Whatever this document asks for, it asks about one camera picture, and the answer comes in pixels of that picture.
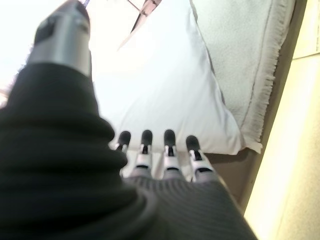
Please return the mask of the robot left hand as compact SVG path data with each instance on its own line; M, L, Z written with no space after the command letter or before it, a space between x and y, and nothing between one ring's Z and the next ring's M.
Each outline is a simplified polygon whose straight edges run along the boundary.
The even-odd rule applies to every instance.
M0 110L3 240L254 240L213 171L201 181L120 176L126 155L99 115L90 20L68 0L38 27Z

